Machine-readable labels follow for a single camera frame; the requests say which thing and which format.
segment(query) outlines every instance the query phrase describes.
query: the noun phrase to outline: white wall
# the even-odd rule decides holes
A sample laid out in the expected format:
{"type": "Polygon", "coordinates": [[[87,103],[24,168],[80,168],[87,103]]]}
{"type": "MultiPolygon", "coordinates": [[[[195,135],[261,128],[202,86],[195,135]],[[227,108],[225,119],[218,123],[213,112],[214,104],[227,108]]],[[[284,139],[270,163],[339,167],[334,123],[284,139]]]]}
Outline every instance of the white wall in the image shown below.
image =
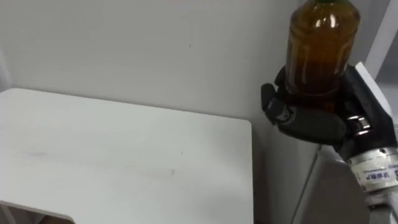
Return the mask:
{"type": "Polygon", "coordinates": [[[260,87],[285,62],[297,5],[3,0],[0,45],[12,86],[249,119],[258,161],[269,127],[260,87]]]}

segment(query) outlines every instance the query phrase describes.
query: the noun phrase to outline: brown liquid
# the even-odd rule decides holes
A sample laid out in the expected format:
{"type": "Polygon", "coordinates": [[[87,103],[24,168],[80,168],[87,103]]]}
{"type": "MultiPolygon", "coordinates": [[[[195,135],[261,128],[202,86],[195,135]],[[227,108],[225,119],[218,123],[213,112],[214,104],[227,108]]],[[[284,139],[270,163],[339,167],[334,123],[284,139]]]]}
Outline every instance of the brown liquid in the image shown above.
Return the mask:
{"type": "Polygon", "coordinates": [[[290,20],[286,100],[333,111],[354,44],[358,10],[347,0],[308,0],[290,20]]]}

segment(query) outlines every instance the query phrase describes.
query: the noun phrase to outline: tabletop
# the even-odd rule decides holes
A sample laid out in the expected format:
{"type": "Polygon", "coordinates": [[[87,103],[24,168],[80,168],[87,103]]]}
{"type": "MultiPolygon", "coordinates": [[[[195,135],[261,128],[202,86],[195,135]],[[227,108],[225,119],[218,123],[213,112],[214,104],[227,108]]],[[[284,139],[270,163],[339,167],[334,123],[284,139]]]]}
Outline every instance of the tabletop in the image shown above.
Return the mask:
{"type": "Polygon", "coordinates": [[[77,224],[253,223],[248,121],[0,93],[0,203],[77,224]]]}

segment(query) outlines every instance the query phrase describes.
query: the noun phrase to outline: glass bottle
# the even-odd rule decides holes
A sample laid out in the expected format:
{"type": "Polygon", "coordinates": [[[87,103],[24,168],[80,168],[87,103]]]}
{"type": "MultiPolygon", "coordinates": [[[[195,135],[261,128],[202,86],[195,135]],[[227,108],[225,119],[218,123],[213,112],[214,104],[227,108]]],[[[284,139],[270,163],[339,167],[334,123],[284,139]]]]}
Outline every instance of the glass bottle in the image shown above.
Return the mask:
{"type": "Polygon", "coordinates": [[[348,0],[308,0],[290,19],[286,100],[333,111],[359,25],[348,0]]]}

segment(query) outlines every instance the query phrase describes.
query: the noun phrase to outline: robotic hand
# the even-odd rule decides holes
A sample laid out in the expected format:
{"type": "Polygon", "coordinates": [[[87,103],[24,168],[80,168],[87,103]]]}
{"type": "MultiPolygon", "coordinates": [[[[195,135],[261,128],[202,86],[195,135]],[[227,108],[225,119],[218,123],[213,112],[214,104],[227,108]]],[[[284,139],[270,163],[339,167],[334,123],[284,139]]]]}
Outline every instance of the robotic hand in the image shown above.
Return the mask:
{"type": "Polygon", "coordinates": [[[398,152],[391,109],[362,63],[348,66],[335,112],[283,102],[285,69],[261,88],[262,109],[280,132],[333,146],[365,191],[371,223],[398,223],[398,152]]]}

